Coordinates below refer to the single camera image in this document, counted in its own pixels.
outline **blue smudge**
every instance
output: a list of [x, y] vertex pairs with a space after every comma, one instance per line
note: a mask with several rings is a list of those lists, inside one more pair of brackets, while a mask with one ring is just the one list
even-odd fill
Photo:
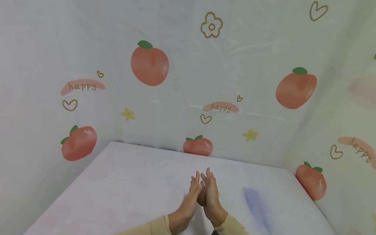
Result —
[[272, 225], [265, 211], [266, 205], [262, 201], [257, 190], [252, 188], [243, 188], [244, 198], [247, 202], [249, 211], [253, 215], [256, 224], [261, 230], [265, 230], [267, 234], [272, 235]]

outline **sleeve cuff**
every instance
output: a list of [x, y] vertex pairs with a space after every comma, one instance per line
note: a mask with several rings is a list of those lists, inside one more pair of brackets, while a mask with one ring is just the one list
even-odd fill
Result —
[[168, 228], [169, 225], [170, 223], [167, 215], [152, 220], [150, 222], [152, 235], [171, 234], [170, 229]]
[[227, 217], [226, 219], [224, 220], [223, 224], [221, 224], [220, 226], [218, 227], [214, 227], [214, 230], [223, 230], [224, 227], [226, 227], [227, 224], [231, 223], [231, 215], [230, 213], [227, 213]]
[[239, 225], [238, 229], [240, 229], [240, 227], [242, 229], [244, 229], [243, 225], [241, 225], [234, 217], [232, 217], [230, 215], [230, 213], [228, 213], [226, 219], [223, 222], [223, 224], [221, 224], [218, 227], [215, 227], [214, 230], [218, 231], [218, 232], [223, 232], [226, 228], [228, 230], [229, 228], [233, 227], [234, 225]]

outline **green leaf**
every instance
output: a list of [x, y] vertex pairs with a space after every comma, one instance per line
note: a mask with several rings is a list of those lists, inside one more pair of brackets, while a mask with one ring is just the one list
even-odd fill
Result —
[[312, 168], [312, 166], [311, 166], [308, 162], [304, 162], [304, 165], [306, 165], [306, 166]]
[[69, 137], [64, 138], [64, 139], [60, 142], [60, 144], [64, 144], [64, 142], [65, 142], [68, 138], [69, 138]]
[[323, 172], [323, 169], [321, 167], [314, 167], [312, 169], [317, 170], [320, 173]]
[[308, 71], [305, 69], [305, 68], [302, 68], [302, 67], [297, 67], [297, 68], [294, 68], [293, 69], [293, 72], [295, 74], [299, 74], [299, 75], [305, 75], [308, 73]]
[[152, 45], [150, 42], [145, 41], [145, 40], [139, 41], [139, 42], [137, 43], [137, 45], [138, 45], [139, 47], [144, 48], [144, 49], [151, 49], [151, 48], [153, 48], [153, 45]]
[[69, 136], [71, 136], [72, 133], [73, 133], [75, 130], [77, 130], [77, 129], [78, 129], [78, 126], [77, 126], [77, 125], [74, 125], [74, 126], [72, 127], [72, 129], [71, 129], [71, 132], [69, 133]]

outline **wallpaper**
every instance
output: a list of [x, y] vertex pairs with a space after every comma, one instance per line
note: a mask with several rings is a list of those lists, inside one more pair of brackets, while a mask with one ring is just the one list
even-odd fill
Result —
[[375, 4], [2, 3], [0, 233], [114, 140], [287, 168], [339, 234], [373, 233]]

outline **flower doodle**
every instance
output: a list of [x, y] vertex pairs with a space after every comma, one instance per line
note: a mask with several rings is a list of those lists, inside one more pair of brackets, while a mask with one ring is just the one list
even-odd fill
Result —
[[205, 22], [201, 24], [201, 32], [206, 38], [217, 38], [223, 26], [223, 21], [209, 11], [205, 16]]
[[125, 121], [129, 121], [129, 119], [135, 119], [135, 112], [129, 110], [128, 108], [125, 108], [124, 112], [121, 112], [120, 114], [125, 117]]
[[248, 133], [243, 133], [243, 136], [246, 138], [246, 142], [248, 142], [250, 139], [256, 140], [258, 136], [258, 132], [253, 131], [252, 129], [249, 129]]

